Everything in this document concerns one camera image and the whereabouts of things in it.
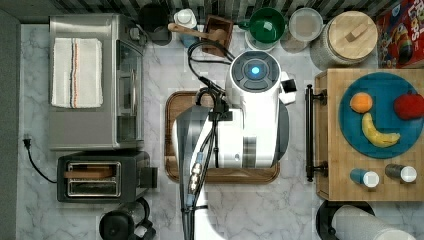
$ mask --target toaster oven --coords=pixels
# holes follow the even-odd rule
[[[95,108],[50,106],[51,150],[112,150],[142,147],[144,43],[136,24],[119,14],[50,18],[50,53],[57,38],[96,38],[102,44],[103,103]],[[50,58],[50,89],[53,58]]]

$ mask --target wooden tray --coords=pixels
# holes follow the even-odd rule
[[[194,91],[180,91],[172,94],[166,102],[165,109],[165,171],[168,177],[178,182],[178,166],[172,146],[172,125],[175,118],[186,109],[195,104]],[[205,95],[202,106],[212,106],[212,99]],[[274,181],[280,173],[280,164],[271,168],[211,168],[206,174],[209,183],[241,183],[241,184],[266,184]]]

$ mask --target bottle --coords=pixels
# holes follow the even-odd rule
[[[380,178],[376,172],[360,168],[355,168],[350,172],[350,179],[369,188],[376,187],[380,182]]]
[[[417,171],[410,166],[389,164],[386,166],[386,175],[391,178],[402,179],[404,182],[413,182],[417,178]]]
[[[197,30],[196,17],[194,16],[194,13],[191,9],[183,9],[177,12],[174,15],[174,21],[176,24],[181,25],[183,27]],[[180,38],[181,42],[186,48],[190,47],[193,43],[199,41],[198,37],[187,34],[178,33],[177,36]]]

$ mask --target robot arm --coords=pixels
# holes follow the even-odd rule
[[[245,75],[237,75],[240,73],[237,68]],[[173,125],[172,142],[179,164],[186,240],[204,239],[205,236],[224,239],[212,227],[215,222],[212,211],[204,208],[207,199],[203,181],[208,167],[268,168],[276,164],[287,149],[289,118],[285,104],[295,101],[294,80],[281,72],[272,56],[259,51],[237,57],[228,76],[225,94],[231,108],[226,111],[231,112],[232,118],[217,124],[216,106],[210,113],[210,108],[196,105],[180,114]],[[218,162],[215,164],[208,161],[215,159],[216,151],[208,157],[203,154],[203,150],[215,144],[209,139],[205,145],[212,129],[218,133],[218,146],[215,146],[219,149]]]

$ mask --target blue plate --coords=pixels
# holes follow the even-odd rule
[[[423,128],[423,118],[402,120],[393,110],[393,102],[414,87],[405,79],[389,73],[373,73],[356,80],[345,92],[339,107],[339,123],[342,133],[353,148],[373,158],[396,157],[414,145]],[[371,95],[373,106],[369,111],[378,131],[400,133],[400,140],[391,147],[372,145],[362,132],[362,117],[350,107],[350,99],[358,92]]]

